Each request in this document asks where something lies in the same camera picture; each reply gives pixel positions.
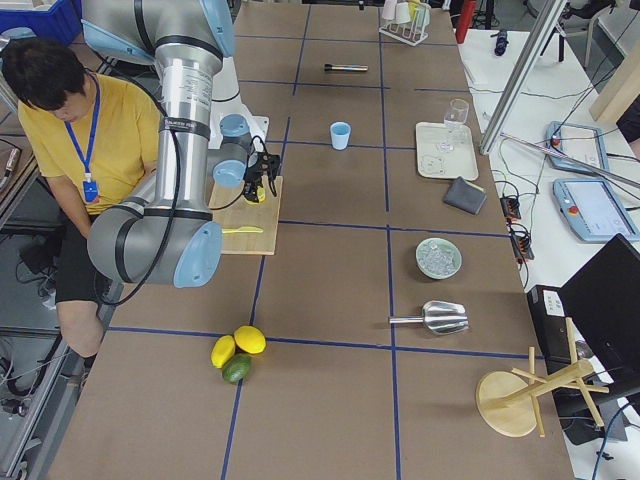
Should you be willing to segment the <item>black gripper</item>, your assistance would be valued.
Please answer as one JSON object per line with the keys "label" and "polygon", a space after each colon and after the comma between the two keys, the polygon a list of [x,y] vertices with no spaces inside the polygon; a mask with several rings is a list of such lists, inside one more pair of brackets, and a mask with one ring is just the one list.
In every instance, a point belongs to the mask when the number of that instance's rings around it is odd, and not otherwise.
{"label": "black gripper", "polygon": [[277,197],[275,185],[276,177],[280,171],[281,158],[277,154],[258,152],[256,161],[248,166],[244,174],[244,198],[257,198],[258,202],[266,200],[266,193],[262,178],[267,177],[269,189],[274,197]]}

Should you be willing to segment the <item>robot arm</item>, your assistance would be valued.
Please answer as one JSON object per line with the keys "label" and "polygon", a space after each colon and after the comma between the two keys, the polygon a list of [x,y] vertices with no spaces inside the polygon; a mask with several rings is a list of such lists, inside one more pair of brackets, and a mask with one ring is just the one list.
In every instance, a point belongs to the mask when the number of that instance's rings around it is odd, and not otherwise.
{"label": "robot arm", "polygon": [[156,172],[101,213],[87,242],[104,276],[125,283],[199,287],[214,275],[223,232],[209,184],[252,183],[268,164],[268,121],[244,105],[224,1],[86,1],[87,45],[151,65],[161,86]]}

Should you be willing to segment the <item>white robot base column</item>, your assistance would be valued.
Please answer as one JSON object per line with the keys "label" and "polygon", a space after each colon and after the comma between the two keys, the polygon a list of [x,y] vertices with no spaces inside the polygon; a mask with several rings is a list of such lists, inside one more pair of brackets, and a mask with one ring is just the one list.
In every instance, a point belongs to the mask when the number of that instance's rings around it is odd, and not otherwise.
{"label": "white robot base column", "polygon": [[220,147],[222,141],[220,122],[230,114],[242,115],[249,126],[251,135],[259,136],[263,141],[266,140],[269,118],[253,115],[244,104],[233,57],[224,58],[221,71],[213,77],[210,116],[211,137],[208,144],[210,149]]}

